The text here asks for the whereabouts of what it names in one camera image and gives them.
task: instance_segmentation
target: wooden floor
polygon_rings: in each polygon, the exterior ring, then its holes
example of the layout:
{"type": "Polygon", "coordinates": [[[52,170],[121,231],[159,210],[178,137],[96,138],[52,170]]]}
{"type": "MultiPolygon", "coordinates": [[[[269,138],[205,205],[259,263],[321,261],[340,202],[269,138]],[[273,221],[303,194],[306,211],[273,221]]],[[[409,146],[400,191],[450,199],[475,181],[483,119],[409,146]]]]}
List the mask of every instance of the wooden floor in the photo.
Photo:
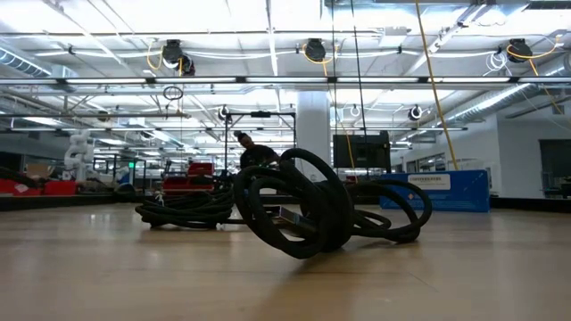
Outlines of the wooden floor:
{"type": "Polygon", "coordinates": [[[571,215],[435,213],[417,243],[298,260],[133,208],[0,213],[0,320],[571,320],[571,215]]]}

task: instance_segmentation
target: black cable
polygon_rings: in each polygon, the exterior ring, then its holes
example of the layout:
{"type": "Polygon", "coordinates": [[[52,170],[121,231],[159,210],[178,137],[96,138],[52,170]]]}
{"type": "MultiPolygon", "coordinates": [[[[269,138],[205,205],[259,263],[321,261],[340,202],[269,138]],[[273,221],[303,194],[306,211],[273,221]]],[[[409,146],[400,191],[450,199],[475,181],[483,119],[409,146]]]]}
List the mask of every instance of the black cable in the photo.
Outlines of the black cable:
{"type": "Polygon", "coordinates": [[[145,202],[135,211],[151,228],[172,224],[189,228],[216,228],[217,224],[243,224],[241,219],[229,219],[234,206],[232,190],[211,193],[196,192],[167,200],[164,206],[158,202],[145,202]]]}
{"type": "Polygon", "coordinates": [[[385,238],[397,243],[413,242],[432,215],[432,203],[420,188],[407,182],[379,180],[345,187],[322,159],[311,152],[293,148],[282,154],[279,170],[249,167],[240,171],[231,190],[195,193],[167,201],[164,206],[146,202],[136,211],[151,227],[174,224],[216,228],[217,224],[245,223],[265,243],[297,259],[307,259],[319,252],[339,249],[352,235],[385,238]],[[291,162],[295,158],[313,165],[327,181],[312,183],[291,162]],[[420,217],[390,186],[407,188],[420,198],[424,203],[420,217]],[[260,196],[262,188],[276,189],[297,199],[304,219],[315,224],[316,232],[306,235],[301,241],[287,239],[264,208],[260,196]],[[390,228],[392,223],[388,218],[354,209],[353,204],[361,196],[389,198],[404,210],[410,224],[390,228]],[[228,219],[234,202],[243,220],[228,219]]]}
{"type": "MultiPolygon", "coordinates": [[[[353,6],[353,0],[351,0],[351,14],[353,17],[353,21],[355,21],[355,8],[353,6]]],[[[359,60],[359,41],[357,40],[357,26],[355,24],[353,24],[353,36],[355,38],[355,54],[357,55],[357,77],[359,79],[359,93],[360,93],[360,115],[363,119],[363,131],[365,133],[365,146],[368,146],[368,141],[367,141],[367,123],[365,122],[365,107],[363,104],[363,84],[361,82],[360,79],[360,60],[359,60]]],[[[366,156],[367,156],[367,160],[368,160],[368,147],[365,150],[366,156]]],[[[365,167],[367,169],[367,180],[368,180],[368,162],[367,162],[367,166],[365,167]]]]}
{"type": "Polygon", "coordinates": [[[315,154],[302,149],[285,151],[279,162],[279,171],[259,167],[243,169],[234,183],[234,197],[245,223],[260,239],[297,259],[307,259],[322,251],[337,250],[349,241],[352,235],[385,238],[398,243],[412,242],[417,239],[420,228],[432,215],[430,199],[415,185],[379,180],[345,188],[329,165],[315,154]],[[309,162],[327,181],[312,183],[288,161],[294,158],[309,162]],[[390,185],[408,188],[420,197],[424,203],[420,217],[403,197],[388,187],[390,185]],[[276,189],[299,199],[303,216],[316,223],[317,233],[301,241],[288,240],[264,210],[260,197],[262,188],[276,189]],[[388,218],[364,210],[355,210],[353,203],[358,196],[389,198],[404,210],[410,224],[391,229],[388,218]]]}

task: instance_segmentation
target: blue sign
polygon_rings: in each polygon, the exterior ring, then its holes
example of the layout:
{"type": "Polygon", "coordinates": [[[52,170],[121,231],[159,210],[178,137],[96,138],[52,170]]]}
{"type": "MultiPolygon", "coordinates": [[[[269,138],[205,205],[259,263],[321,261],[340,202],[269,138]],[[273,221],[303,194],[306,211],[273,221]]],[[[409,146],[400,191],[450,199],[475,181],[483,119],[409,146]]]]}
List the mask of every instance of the blue sign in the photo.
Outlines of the blue sign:
{"type": "MultiPolygon", "coordinates": [[[[434,210],[447,211],[490,211],[490,186],[488,172],[485,170],[457,170],[415,174],[384,174],[383,179],[395,179],[412,183],[426,192],[432,200],[434,210]]],[[[404,197],[415,210],[424,208],[422,200],[411,190],[390,186],[404,197]]],[[[400,207],[386,197],[381,197],[381,208],[399,209],[400,207]]]]}

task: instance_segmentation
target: wall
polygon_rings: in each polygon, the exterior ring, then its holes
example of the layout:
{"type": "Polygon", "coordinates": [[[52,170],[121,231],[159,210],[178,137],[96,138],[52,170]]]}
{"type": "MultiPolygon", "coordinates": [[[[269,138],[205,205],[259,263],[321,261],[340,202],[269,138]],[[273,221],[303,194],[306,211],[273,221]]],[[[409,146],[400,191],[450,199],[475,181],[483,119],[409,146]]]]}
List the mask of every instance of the wall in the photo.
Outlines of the wall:
{"type": "Polygon", "coordinates": [[[51,133],[40,133],[38,140],[29,138],[28,133],[0,135],[0,152],[63,160],[63,155],[69,147],[68,137],[58,137],[51,133]]]}
{"type": "MultiPolygon", "coordinates": [[[[502,177],[500,166],[500,146],[498,140],[498,121],[496,115],[485,118],[484,122],[468,124],[467,131],[450,132],[456,159],[479,160],[479,168],[490,168],[492,192],[501,194],[502,177]]],[[[403,164],[406,169],[408,161],[444,153],[446,161],[451,161],[444,133],[437,135],[436,144],[413,144],[410,151],[399,151],[391,154],[392,165],[403,164]]]]}
{"type": "Polygon", "coordinates": [[[543,198],[540,139],[571,139],[571,125],[553,116],[560,126],[545,118],[498,122],[504,197],[543,198]]]}

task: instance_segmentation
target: white ceiling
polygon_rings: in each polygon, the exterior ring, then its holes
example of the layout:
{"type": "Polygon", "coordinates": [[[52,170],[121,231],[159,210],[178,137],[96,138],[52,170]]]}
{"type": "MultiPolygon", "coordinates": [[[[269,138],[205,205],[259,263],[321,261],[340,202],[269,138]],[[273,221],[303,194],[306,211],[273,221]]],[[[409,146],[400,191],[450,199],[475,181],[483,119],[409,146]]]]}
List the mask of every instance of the white ceiling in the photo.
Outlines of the white ceiling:
{"type": "MultiPolygon", "coordinates": [[[[127,65],[119,65],[113,58],[94,57],[89,55],[72,56],[70,54],[38,56],[38,63],[44,65],[61,64],[75,70],[81,77],[134,77],[143,76],[143,70],[149,70],[144,54],[151,42],[153,50],[164,45],[166,39],[178,38],[187,51],[216,54],[269,54],[270,38],[268,15],[265,0],[66,0],[60,1],[64,11],[73,20],[90,33],[106,33],[105,37],[96,37],[102,45],[115,54],[142,54],[137,58],[123,58],[127,65]],[[229,33],[218,35],[216,32],[229,33]],[[205,35],[168,35],[168,33],[211,32],[205,35]]],[[[379,29],[386,27],[406,27],[410,30],[402,40],[405,50],[422,50],[422,39],[419,36],[418,21],[410,10],[377,10],[360,7],[355,19],[348,10],[335,12],[333,26],[335,36],[331,33],[332,21],[327,10],[323,11],[318,0],[272,0],[271,22],[275,31],[277,57],[277,74],[280,76],[322,76],[323,68],[319,64],[308,62],[302,54],[285,53],[295,50],[297,45],[307,42],[308,37],[320,37],[325,41],[326,49],[331,53],[335,41],[340,45],[340,55],[355,55],[354,37],[351,35],[353,25],[359,31],[358,47],[361,54],[378,53],[380,50],[394,49],[379,47],[379,29]]],[[[466,9],[465,5],[440,5],[423,7],[423,24],[427,42],[438,38],[441,30],[454,25],[456,19],[466,9]]],[[[41,0],[3,0],[0,2],[0,45],[2,43],[22,50],[33,57],[67,50],[73,46],[75,51],[88,51],[103,54],[100,45],[92,38],[81,34],[82,30],[68,21],[58,12],[51,9],[41,0]]],[[[505,48],[508,40],[522,37],[533,46],[535,53],[547,52],[552,47],[554,33],[564,36],[558,52],[564,51],[571,41],[567,30],[571,29],[571,11],[516,11],[506,17],[499,10],[491,10],[477,23],[459,31],[446,42],[439,54],[477,53],[505,48]]],[[[548,56],[542,61],[551,59],[548,56]]],[[[477,57],[431,59],[434,74],[445,76],[482,76],[489,71],[486,59],[489,54],[477,57]]],[[[361,57],[360,72],[366,76],[399,76],[418,58],[411,54],[388,54],[377,57],[361,57]]],[[[159,61],[158,56],[151,57],[153,63],[159,61]]],[[[196,76],[240,76],[257,75],[272,76],[271,58],[269,56],[249,60],[221,60],[194,56],[196,76]]],[[[527,64],[507,63],[515,74],[528,72],[527,64]]],[[[333,75],[333,63],[327,65],[328,75],[333,75]]],[[[174,70],[162,67],[155,71],[158,76],[172,76],[174,70]]],[[[356,59],[339,58],[335,61],[336,75],[357,75],[356,59]]],[[[422,64],[409,76],[428,74],[426,64],[422,64]]],[[[0,75],[4,77],[22,77],[18,72],[0,66],[0,75]]],[[[296,91],[281,89],[280,108],[289,108],[296,103],[296,91]]],[[[444,107],[452,108],[465,95],[451,90],[439,90],[439,97],[444,99],[444,107]]],[[[361,93],[358,89],[338,89],[337,106],[343,107],[344,122],[353,123],[358,118],[350,114],[354,103],[360,104],[361,93]]],[[[162,106],[167,101],[158,97],[162,106]]],[[[196,100],[204,105],[213,117],[217,108],[226,105],[237,111],[275,110],[276,91],[273,89],[256,89],[245,95],[196,95],[196,100]]],[[[408,106],[418,104],[431,108],[434,104],[432,91],[429,90],[376,90],[365,89],[362,98],[367,111],[368,124],[394,124],[407,120],[406,109],[394,113],[401,104],[408,106]]],[[[40,99],[62,106],[62,99],[40,97],[40,99]]],[[[119,105],[123,111],[156,113],[156,106],[148,95],[140,96],[97,96],[90,104],[83,104],[78,111],[93,110],[94,104],[114,110],[119,105]]],[[[190,99],[185,99],[184,109],[198,120],[207,120],[199,107],[190,99]]],[[[277,124],[278,120],[265,120],[266,125],[277,124]]]]}

